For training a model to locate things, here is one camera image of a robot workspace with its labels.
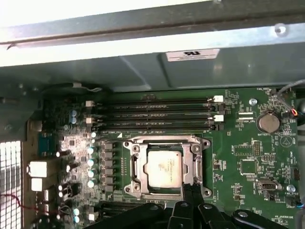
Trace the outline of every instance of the white wire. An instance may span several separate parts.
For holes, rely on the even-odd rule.
[[[69,206],[67,205],[62,205],[59,209],[58,209],[59,212],[62,212],[64,214],[71,214],[72,213],[72,210]]]

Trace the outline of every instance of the silver component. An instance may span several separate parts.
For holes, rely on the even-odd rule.
[[[287,185],[286,190],[287,192],[294,193],[296,191],[296,188],[294,185]]]
[[[189,205],[185,202],[181,204],[181,207],[187,207],[187,206],[189,206]]]
[[[158,210],[158,207],[154,205],[154,206],[151,206],[149,209],[152,211],[156,211],[156,210]]]
[[[192,145],[192,152],[198,153],[200,151],[200,145]]]
[[[238,215],[239,215],[240,217],[244,217],[244,218],[248,217],[248,214],[245,213],[244,211],[238,212]]]
[[[285,37],[288,34],[289,27],[283,23],[278,23],[274,26],[275,34],[278,37]]]
[[[202,187],[201,193],[202,193],[203,198],[207,198],[212,195],[212,191],[210,189],[208,189],[207,187]]]
[[[257,104],[257,99],[250,99],[249,100],[249,104],[251,105],[251,106],[255,106],[256,104]]]
[[[204,207],[205,209],[212,209],[212,205],[210,205],[210,204],[205,204],[203,207]]]
[[[149,146],[177,146],[183,149],[182,161],[182,182],[202,184],[202,151],[210,147],[209,140],[195,137],[193,135],[160,135],[160,136],[138,136],[123,143],[123,146],[130,151],[131,155],[131,177],[136,177],[130,185],[124,187],[128,194],[143,199],[166,199],[181,200],[180,194],[155,194],[148,189],[148,175],[144,172],[148,164],[147,149]],[[209,189],[203,188],[203,197],[211,196]]]
[[[134,146],[132,148],[133,152],[139,152],[140,151],[140,147],[139,146]]]

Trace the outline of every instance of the red wire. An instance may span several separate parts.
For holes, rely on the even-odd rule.
[[[17,205],[18,205],[17,207],[20,207],[20,208],[23,208],[23,209],[35,210],[35,211],[39,211],[39,212],[43,212],[43,213],[49,213],[49,214],[56,214],[56,213],[58,213],[57,211],[45,211],[45,210],[41,210],[41,209],[39,209],[37,207],[24,206],[24,205],[22,205],[20,203],[19,198],[16,195],[14,195],[14,194],[0,194],[0,196],[2,196],[2,197],[11,197],[11,198],[15,199],[16,202],[17,202]]]

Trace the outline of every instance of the metal frame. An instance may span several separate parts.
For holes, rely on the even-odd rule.
[[[172,199],[180,200],[180,194],[152,194],[148,189],[148,176],[142,170],[147,161],[147,149],[149,145],[179,145],[183,149],[182,176],[183,182],[193,184],[203,183],[202,175],[202,151],[209,148],[211,143],[204,138],[195,137],[193,135],[158,135],[158,136],[138,136],[129,139],[123,143],[123,146],[130,150],[131,155],[131,177],[137,175],[136,179],[132,179],[131,184],[125,186],[126,194],[143,199]],[[211,196],[211,190],[203,187],[203,197]]]

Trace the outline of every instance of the chip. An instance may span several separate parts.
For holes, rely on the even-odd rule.
[[[150,151],[144,168],[151,187],[178,188],[182,185],[182,155],[180,151]]]
[[[70,141],[69,141],[69,145],[70,145],[70,146],[74,146],[74,145],[75,145],[75,141],[74,141],[74,140],[70,140]]]
[[[240,164],[240,173],[242,175],[256,174],[256,161],[255,160],[242,160]]]

